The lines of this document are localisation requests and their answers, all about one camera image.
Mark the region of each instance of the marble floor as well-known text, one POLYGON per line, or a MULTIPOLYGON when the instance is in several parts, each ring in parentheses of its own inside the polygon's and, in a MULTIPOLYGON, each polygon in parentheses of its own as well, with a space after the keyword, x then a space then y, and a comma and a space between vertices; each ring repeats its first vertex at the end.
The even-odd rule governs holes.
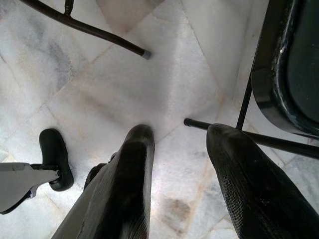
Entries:
MULTIPOLYGON (((62 10, 62 0, 45 0, 62 10)), ((235 125, 266 0, 77 0, 72 16, 150 50, 147 61, 70 29, 18 0, 0 1, 0 162, 40 163, 40 132, 65 138, 74 186, 48 185, 1 216, 0 238, 50 238, 89 170, 128 130, 153 127, 151 239, 236 239, 205 132, 192 117, 235 125)), ((275 128, 251 99, 244 128, 303 143, 275 128)), ((319 162, 262 147, 319 212, 319 162)))

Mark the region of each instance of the metal rod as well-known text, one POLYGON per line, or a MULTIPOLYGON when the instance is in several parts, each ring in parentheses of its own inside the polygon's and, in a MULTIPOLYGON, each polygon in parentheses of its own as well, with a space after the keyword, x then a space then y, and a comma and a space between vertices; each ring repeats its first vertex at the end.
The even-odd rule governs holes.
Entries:
POLYGON ((90 26, 88 24, 85 24, 83 22, 80 22, 78 20, 75 20, 73 18, 71 18, 70 16, 66 15, 66 14, 62 14, 56 10, 54 10, 53 8, 49 7, 48 5, 40 2, 39 0, 20 0, 21 2, 27 4, 28 6, 30 6, 31 8, 39 11, 40 13, 62 23, 65 24, 67 26, 70 26, 74 29, 77 29, 79 31, 83 31, 85 33, 91 34, 93 36, 102 38, 104 40, 113 42, 114 44, 117 44, 119 46, 124 47, 125 49, 128 49, 140 56, 142 56, 145 59, 149 59, 151 56, 151 53, 145 49, 142 49, 132 43, 130 43, 127 40, 124 40, 123 38, 111 34, 107 31, 103 31, 101 29, 98 29, 96 27, 90 26))
POLYGON ((243 103, 241 105, 240 114, 239 114, 239 117, 238 117, 236 129, 242 130, 242 128, 243 128, 245 117, 246 117, 246 113, 247 113, 247 109, 248 109, 248 105, 249 105, 251 92, 252 92, 252 87, 251 87, 251 73, 250 73, 249 79, 248 79, 248 83, 247 83, 247 87, 246 87, 246 91, 245 91, 245 95, 244 95, 244 100, 243 100, 243 103))
MULTIPOLYGON (((207 130, 208 127, 211 125, 210 123, 200 122, 192 119, 185 119, 184 124, 189 127, 196 127, 204 130, 207 130)), ((296 143, 279 138, 273 138, 256 133, 250 133, 246 131, 243 132, 257 144, 276 148, 294 154, 299 154, 309 158, 319 159, 319 147, 296 143)))
POLYGON ((74 4, 74 0, 65 0, 65 4, 64 4, 65 15, 71 16, 71 12, 73 10, 73 4, 74 4))

